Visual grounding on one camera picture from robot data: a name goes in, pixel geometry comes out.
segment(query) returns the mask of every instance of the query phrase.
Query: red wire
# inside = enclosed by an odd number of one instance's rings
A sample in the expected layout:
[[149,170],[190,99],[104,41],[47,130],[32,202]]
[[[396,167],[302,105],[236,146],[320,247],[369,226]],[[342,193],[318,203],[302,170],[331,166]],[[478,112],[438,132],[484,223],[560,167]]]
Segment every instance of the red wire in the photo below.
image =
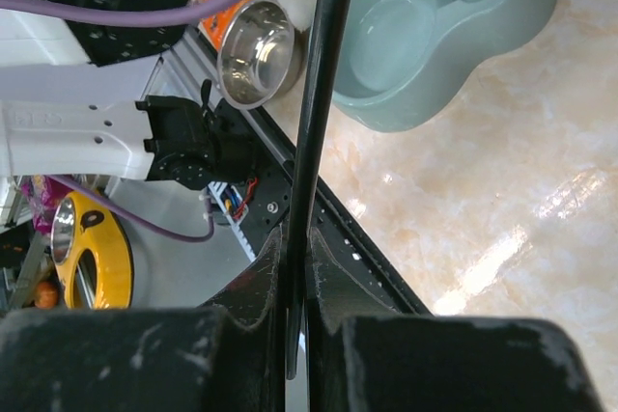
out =
[[238,221],[240,217],[242,217],[242,212],[244,211],[244,207],[247,206],[247,204],[251,201],[251,198],[253,197],[253,191],[255,190],[255,187],[257,185],[258,185],[258,178],[250,179],[249,182],[247,183],[247,193],[244,195],[242,202],[240,202],[239,207],[237,208],[236,212],[232,216],[235,221]]

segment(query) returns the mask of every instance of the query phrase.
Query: marble surface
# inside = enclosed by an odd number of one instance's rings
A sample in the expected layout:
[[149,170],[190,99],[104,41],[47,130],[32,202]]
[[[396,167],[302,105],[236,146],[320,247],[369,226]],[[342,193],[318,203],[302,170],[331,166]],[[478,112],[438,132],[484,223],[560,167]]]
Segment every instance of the marble surface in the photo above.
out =
[[[268,106],[293,140],[301,94]],[[411,131],[333,108],[321,174],[435,313],[557,322],[618,411],[618,0],[559,0]]]

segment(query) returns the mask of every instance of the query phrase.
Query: stainless steel bowl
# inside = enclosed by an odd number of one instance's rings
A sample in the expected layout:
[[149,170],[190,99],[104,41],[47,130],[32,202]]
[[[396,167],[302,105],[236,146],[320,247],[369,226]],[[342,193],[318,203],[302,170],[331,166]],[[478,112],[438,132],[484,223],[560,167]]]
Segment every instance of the stainless steel bowl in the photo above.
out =
[[257,108],[288,92],[301,64],[299,36],[285,11],[275,0],[250,0],[232,19],[221,44],[221,91],[235,108]]
[[75,234],[75,207],[71,198],[65,198],[56,209],[51,225],[51,257],[61,264],[67,259]]

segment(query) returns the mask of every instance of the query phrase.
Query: orange box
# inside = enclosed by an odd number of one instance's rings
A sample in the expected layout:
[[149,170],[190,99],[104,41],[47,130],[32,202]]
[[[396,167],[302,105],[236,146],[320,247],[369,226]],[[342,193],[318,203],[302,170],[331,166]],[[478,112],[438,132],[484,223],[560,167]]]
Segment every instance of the orange box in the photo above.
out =
[[217,51],[221,50],[223,37],[234,15],[247,1],[249,0],[241,0],[234,7],[202,21],[201,30]]

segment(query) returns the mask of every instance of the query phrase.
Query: black rod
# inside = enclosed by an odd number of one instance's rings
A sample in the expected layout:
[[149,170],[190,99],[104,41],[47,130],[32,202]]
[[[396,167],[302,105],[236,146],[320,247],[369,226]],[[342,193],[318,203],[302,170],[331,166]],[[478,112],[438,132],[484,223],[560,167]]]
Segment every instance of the black rod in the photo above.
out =
[[318,0],[314,16],[290,204],[288,234],[288,327],[286,360],[288,379],[296,374],[298,336],[305,293],[305,257],[311,213],[316,196],[328,111],[339,52],[351,0]]

